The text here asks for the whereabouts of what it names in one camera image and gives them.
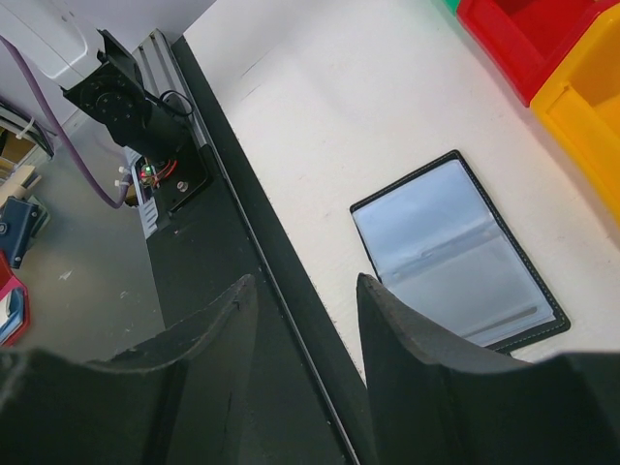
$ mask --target yellow bin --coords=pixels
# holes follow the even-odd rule
[[[594,21],[531,107],[620,224],[620,4]]]

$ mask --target white table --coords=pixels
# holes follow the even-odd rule
[[[349,207],[461,150],[568,314],[515,352],[620,350],[620,233],[440,0],[218,0],[186,32],[363,375]]]

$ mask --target black border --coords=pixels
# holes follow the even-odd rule
[[[560,307],[560,304],[557,302],[557,300],[555,299],[555,297],[553,296],[553,294],[551,293],[547,285],[544,283],[540,274],[534,268],[534,265],[528,258],[523,248],[519,245],[514,235],[512,235],[511,230],[509,229],[508,225],[502,218],[502,215],[500,214],[499,210],[495,207],[495,204],[493,203],[491,198],[488,196],[488,194],[484,190],[484,187],[482,187],[481,183],[476,178],[476,175],[474,174],[474,172],[472,171],[472,169],[467,164],[467,162],[465,161],[465,159],[463,158],[463,156],[458,150],[452,150],[452,152],[449,152],[446,155],[438,158],[437,160],[432,161],[428,165],[425,165],[422,168],[420,168],[419,170],[415,170],[414,172],[411,172],[407,174],[406,176],[402,177],[401,179],[398,179],[397,181],[391,183],[390,185],[380,190],[379,192],[373,194],[372,196],[367,197],[366,199],[362,201],[358,201],[357,203],[351,206],[350,208],[351,213],[353,214],[355,211],[359,210],[363,206],[366,206],[367,204],[378,199],[379,197],[384,196],[388,192],[391,192],[394,189],[399,188],[400,186],[408,183],[409,181],[431,170],[434,170],[440,167],[446,162],[450,162],[454,160],[458,161],[461,164],[461,166],[463,167],[463,169],[465,170],[469,178],[474,183],[474,186],[476,187],[480,196],[484,200],[484,203],[486,203],[486,206],[488,207],[489,211],[493,215],[493,218],[495,218],[495,221],[497,222],[501,230],[504,232],[504,234],[508,238],[509,243],[512,245],[517,255],[523,261],[528,271],[534,278],[534,281],[541,289],[542,294],[544,295],[544,298],[549,303],[553,311],[553,316],[556,318],[556,321],[554,322],[545,323],[545,324],[533,327],[531,329],[527,329],[523,332],[520,332],[519,334],[516,334],[515,336],[509,337],[495,344],[491,344],[490,346],[487,347],[487,349],[491,349],[493,351],[507,354],[510,351],[514,351],[516,349],[520,349],[530,344],[534,344],[535,342],[542,341],[555,334],[568,331],[571,328],[571,322],[569,321],[568,317],[566,316],[566,314]],[[368,249],[366,248],[366,244],[364,243],[363,245],[364,245],[364,250],[366,251],[366,255],[368,256],[368,260],[370,260],[370,262],[372,263],[372,267],[375,270],[375,275],[377,276],[377,279],[381,281],[381,277],[377,273],[377,268],[375,267],[375,264],[372,258],[370,257],[370,253],[368,252]]]
[[[356,458],[377,463],[366,386],[185,38],[171,50]]]

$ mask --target gray floor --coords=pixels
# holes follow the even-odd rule
[[[95,177],[116,194],[122,149],[107,130],[85,121],[71,139]],[[16,347],[42,347],[78,361],[108,359],[161,332],[138,213],[100,201],[64,148],[38,171],[43,180],[35,195],[51,222],[17,272],[30,293],[32,325]]]

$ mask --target red bin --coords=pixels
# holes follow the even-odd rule
[[[456,12],[526,107],[597,16],[620,0],[461,0]]]

